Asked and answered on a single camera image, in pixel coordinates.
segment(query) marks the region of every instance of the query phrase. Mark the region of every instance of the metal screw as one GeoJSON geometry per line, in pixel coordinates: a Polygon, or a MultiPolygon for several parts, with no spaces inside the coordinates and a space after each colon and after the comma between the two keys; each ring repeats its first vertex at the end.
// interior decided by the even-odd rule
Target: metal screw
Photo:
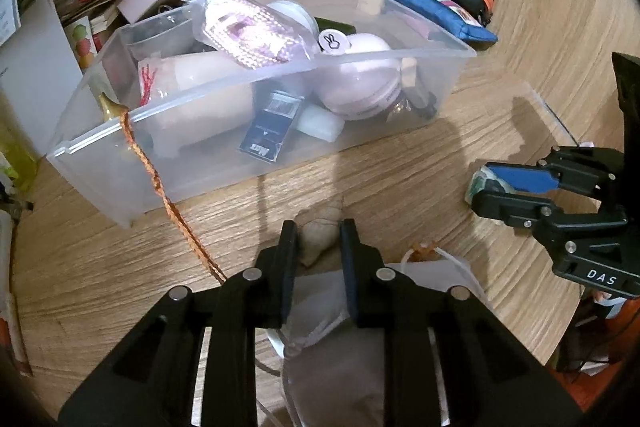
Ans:
{"type": "Polygon", "coordinates": [[[396,271],[390,268],[378,268],[376,270],[376,277],[381,281],[392,281],[396,278],[396,271]]]}
{"type": "Polygon", "coordinates": [[[466,286],[453,286],[453,288],[449,288],[449,293],[458,301],[466,301],[471,296],[471,292],[466,286]]]}
{"type": "Polygon", "coordinates": [[[169,298],[174,301],[181,301],[189,295],[187,286],[174,286],[169,290],[169,298]]]}
{"type": "Polygon", "coordinates": [[[247,279],[248,281],[257,281],[262,277],[262,270],[260,268],[247,268],[242,272],[242,277],[247,279]]]}

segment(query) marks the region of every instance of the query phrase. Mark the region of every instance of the plastic storage box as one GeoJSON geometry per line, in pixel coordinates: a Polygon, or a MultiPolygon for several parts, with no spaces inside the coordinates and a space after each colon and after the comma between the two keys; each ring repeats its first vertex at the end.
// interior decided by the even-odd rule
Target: plastic storage box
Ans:
{"type": "Polygon", "coordinates": [[[139,60],[158,53],[170,57],[206,50],[189,29],[190,8],[172,10],[114,33],[63,113],[49,161],[102,213],[126,227],[162,202],[142,163],[128,149],[119,121],[103,123],[96,102],[101,91],[131,108],[136,139],[158,169],[169,197],[180,201],[425,125],[450,94],[466,61],[475,56],[466,44],[391,0],[293,1],[315,17],[375,34],[392,49],[317,55],[312,60],[236,71],[140,107],[139,60]],[[274,163],[240,150],[251,119],[271,92],[301,91],[306,96],[303,107],[306,103],[322,107],[315,93],[331,99],[326,91],[335,85],[340,68],[355,64],[356,70],[366,70],[360,66],[368,60],[391,60],[401,68],[398,103],[372,118],[347,121],[334,142],[292,127],[274,163]],[[203,111],[207,118],[194,117],[203,111]]]}

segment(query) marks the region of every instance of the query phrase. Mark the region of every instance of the barcode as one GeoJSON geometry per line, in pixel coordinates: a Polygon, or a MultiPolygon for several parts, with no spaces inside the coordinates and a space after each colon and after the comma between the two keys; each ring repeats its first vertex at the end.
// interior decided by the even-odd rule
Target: barcode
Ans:
{"type": "Polygon", "coordinates": [[[265,111],[286,116],[287,118],[293,118],[296,115],[299,105],[300,100],[274,93],[271,95],[271,100],[265,111]]]}

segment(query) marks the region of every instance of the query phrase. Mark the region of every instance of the wooden table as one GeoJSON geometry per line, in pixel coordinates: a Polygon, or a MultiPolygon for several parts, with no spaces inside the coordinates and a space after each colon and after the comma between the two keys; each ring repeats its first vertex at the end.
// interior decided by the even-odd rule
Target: wooden table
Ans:
{"type": "MultiPolygon", "coordinates": [[[[249,266],[283,219],[344,195],[362,240],[397,261],[412,241],[435,239],[464,256],[498,316],[538,357],[553,352],[578,301],[526,234],[475,217],[462,201],[485,160],[532,162],[566,137],[523,82],[578,140],[622,147],[610,52],[640,55],[635,0],[497,0],[500,42],[463,74],[429,126],[278,171],[181,203],[228,273],[249,266]]],[[[123,230],[101,216],[48,164],[36,211],[15,237],[14,293],[33,388],[55,414],[97,362],[172,285],[215,284],[182,236],[156,210],[123,230]]],[[[588,201],[562,202],[576,211],[588,201]]],[[[258,343],[268,359],[270,347],[258,343]]],[[[258,395],[279,400],[258,378],[258,395]]]]}

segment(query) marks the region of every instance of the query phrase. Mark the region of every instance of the yellow bottle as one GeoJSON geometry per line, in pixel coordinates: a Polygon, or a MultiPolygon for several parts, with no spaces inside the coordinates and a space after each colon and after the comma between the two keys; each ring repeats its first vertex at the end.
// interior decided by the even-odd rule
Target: yellow bottle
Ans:
{"type": "Polygon", "coordinates": [[[0,122],[0,171],[11,179],[20,192],[27,192],[38,171],[36,160],[0,122]]]}

